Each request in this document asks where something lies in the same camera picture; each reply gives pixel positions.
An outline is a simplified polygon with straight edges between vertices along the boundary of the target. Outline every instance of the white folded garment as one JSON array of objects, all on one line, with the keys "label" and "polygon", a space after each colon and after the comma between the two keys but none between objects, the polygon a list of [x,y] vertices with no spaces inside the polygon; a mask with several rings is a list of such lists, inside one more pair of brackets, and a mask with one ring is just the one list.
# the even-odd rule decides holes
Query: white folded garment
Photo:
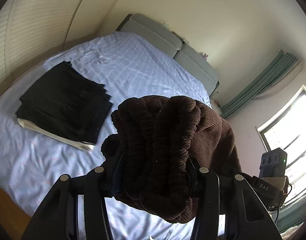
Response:
[{"label": "white folded garment", "polygon": [[87,142],[75,142],[75,141],[72,141],[72,140],[65,139],[61,136],[58,136],[58,135],[52,134],[52,133],[50,133],[46,130],[43,130],[42,128],[38,127],[37,125],[35,125],[33,122],[31,122],[29,120],[18,118],[17,121],[23,128],[27,128],[27,129],[33,130],[35,132],[39,132],[39,133],[44,134],[48,137],[56,139],[60,142],[63,142],[63,143],[72,145],[76,148],[79,148],[83,151],[92,151],[94,149],[94,146],[95,146],[94,144],[90,144],[90,143],[87,143]]}]

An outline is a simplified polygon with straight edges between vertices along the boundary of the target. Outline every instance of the headboard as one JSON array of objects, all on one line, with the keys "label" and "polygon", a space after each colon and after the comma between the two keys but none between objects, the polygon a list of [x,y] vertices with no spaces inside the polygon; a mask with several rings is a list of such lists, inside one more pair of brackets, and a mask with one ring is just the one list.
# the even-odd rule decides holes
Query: headboard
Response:
[{"label": "headboard", "polygon": [[173,32],[143,14],[129,14],[117,31],[140,35],[153,46],[176,60],[187,72],[199,80],[211,95],[219,85],[214,68],[192,47],[184,44]]}]

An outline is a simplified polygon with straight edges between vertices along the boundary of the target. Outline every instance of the brown sweater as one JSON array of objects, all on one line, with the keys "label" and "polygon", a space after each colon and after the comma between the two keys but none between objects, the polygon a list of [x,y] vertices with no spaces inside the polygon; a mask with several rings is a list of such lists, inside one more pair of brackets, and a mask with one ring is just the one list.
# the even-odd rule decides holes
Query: brown sweater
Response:
[{"label": "brown sweater", "polygon": [[118,135],[110,135],[101,150],[110,156],[120,142],[123,173],[115,198],[170,223],[187,223],[196,215],[198,199],[190,197],[186,173],[189,156],[217,174],[224,163],[241,170],[230,124],[197,100],[129,98],[111,117]]}]

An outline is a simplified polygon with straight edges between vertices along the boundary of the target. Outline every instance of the bed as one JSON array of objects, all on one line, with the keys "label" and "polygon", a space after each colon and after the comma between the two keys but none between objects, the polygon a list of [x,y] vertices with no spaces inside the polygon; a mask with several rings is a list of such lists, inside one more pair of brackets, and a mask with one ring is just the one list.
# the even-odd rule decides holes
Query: bed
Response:
[{"label": "bed", "polygon": [[[186,95],[210,105],[208,95],[219,84],[216,71],[200,54],[175,33],[141,14],[128,15],[111,35],[80,44],[38,64],[0,97],[0,188],[29,216],[61,174],[81,176],[101,165],[101,144],[108,135],[116,133],[108,116],[93,152],[86,152],[25,130],[17,123],[19,97],[62,61],[71,61],[84,77],[106,84],[107,93],[112,96],[112,111],[129,97],[153,94]],[[149,239],[149,235],[153,239],[190,238],[194,220],[169,224],[114,198],[106,199],[106,205],[114,239]],[[82,196],[78,212],[80,239],[85,239]],[[221,216],[219,235],[223,232]]]}]

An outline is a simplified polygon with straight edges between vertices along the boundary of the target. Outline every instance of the folded black clothing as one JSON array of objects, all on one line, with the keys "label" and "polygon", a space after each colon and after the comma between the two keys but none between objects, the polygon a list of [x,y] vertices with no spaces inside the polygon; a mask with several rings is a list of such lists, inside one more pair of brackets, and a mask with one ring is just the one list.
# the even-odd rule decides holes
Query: folded black clothing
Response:
[{"label": "folded black clothing", "polygon": [[20,97],[16,115],[62,138],[96,144],[112,108],[110,98],[103,84],[86,79],[64,61]]}]

